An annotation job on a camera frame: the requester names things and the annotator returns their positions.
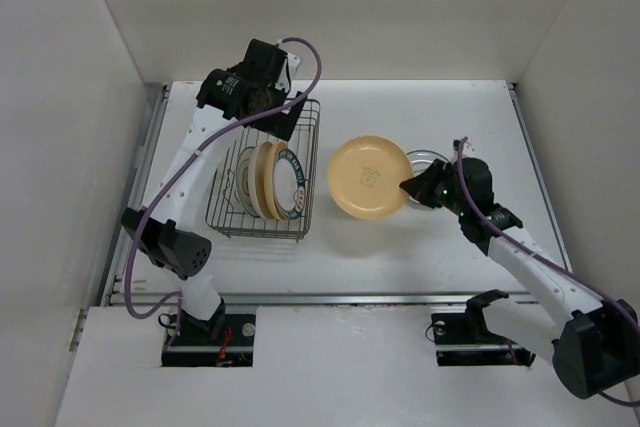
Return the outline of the white plate green rim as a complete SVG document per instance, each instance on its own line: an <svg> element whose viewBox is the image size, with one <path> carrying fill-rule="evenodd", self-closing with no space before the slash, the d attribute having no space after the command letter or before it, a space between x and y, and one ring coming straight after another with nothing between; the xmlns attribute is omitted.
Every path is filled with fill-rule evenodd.
<svg viewBox="0 0 640 427"><path fill-rule="evenodd" d="M416 149L416 150L409 151L407 153L407 156L411 163L412 174L414 177L424 172L436 160L440 160L442 162L448 161L448 159L441 153L438 153L432 150L426 150L426 149ZM417 200L413 199L412 197L409 198L408 205L411 208L416 210L422 210L422 211L431 210L430 207L420 204Z"/></svg>

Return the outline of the white plate green pattern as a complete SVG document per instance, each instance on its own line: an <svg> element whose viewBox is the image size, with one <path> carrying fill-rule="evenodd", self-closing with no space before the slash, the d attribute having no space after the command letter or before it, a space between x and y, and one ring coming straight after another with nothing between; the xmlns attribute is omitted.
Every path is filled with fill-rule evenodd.
<svg viewBox="0 0 640 427"><path fill-rule="evenodd" d="M254 148L247 147L239 155L235 168L236 195L246 214L257 217L249 193L249 164Z"/></svg>

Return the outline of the cream white plate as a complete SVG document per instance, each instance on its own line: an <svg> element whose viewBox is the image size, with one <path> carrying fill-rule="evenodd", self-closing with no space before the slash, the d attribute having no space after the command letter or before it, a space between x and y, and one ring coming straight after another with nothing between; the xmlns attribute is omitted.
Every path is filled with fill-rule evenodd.
<svg viewBox="0 0 640 427"><path fill-rule="evenodd" d="M265 141L257 146L251 154L249 161L248 186L251 203L257 214L266 220L274 220L267 203L265 191L266 158L272 147L272 143Z"/></svg>

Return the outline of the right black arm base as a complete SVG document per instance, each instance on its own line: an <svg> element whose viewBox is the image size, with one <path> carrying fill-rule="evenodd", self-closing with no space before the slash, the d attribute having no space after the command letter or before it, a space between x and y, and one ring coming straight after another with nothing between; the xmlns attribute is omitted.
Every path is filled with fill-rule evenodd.
<svg viewBox="0 0 640 427"><path fill-rule="evenodd" d="M438 366L531 367L536 355L510 339L491 333L482 316L491 303L509 298L507 293L494 289L471 297L464 307L433 310L425 337L436 346Z"/></svg>

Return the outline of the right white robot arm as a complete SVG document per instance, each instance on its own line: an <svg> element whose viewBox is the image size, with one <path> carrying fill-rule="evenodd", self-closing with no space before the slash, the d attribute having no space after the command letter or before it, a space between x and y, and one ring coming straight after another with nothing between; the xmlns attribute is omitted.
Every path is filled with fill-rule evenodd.
<svg viewBox="0 0 640 427"><path fill-rule="evenodd" d="M400 187L430 208L456 215L464 237L536 299L533 313L500 290L468 300L463 328L477 341L499 336L546 361L575 397L604 396L639 374L634 309L548 259L522 221L494 199L488 165L473 157L434 161Z"/></svg>

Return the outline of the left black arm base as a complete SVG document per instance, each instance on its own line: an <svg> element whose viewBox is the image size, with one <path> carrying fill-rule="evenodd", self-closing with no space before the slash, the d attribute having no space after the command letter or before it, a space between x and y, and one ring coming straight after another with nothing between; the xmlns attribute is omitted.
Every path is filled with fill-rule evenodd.
<svg viewBox="0 0 640 427"><path fill-rule="evenodd" d="M158 324L165 330L163 367L252 367L256 335L255 307L222 303L210 321L182 313L162 313Z"/></svg>

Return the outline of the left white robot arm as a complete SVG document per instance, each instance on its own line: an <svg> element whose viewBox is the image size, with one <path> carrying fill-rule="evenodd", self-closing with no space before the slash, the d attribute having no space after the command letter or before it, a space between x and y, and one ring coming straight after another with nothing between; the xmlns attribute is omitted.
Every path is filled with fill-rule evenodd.
<svg viewBox="0 0 640 427"><path fill-rule="evenodd" d="M121 226L132 241L124 269L125 306L132 317L146 319L159 309L139 312L132 302L135 258L142 253L175 282L164 298L178 302L176 323L189 323L191 334L205 344L223 334L224 301L205 271L212 243L196 231L198 214L215 170L234 142L232 131L252 127L275 137L290 135L292 116L310 92L290 94L301 60L283 45L253 39L239 63L208 74L182 144L154 197L123 212Z"/></svg>

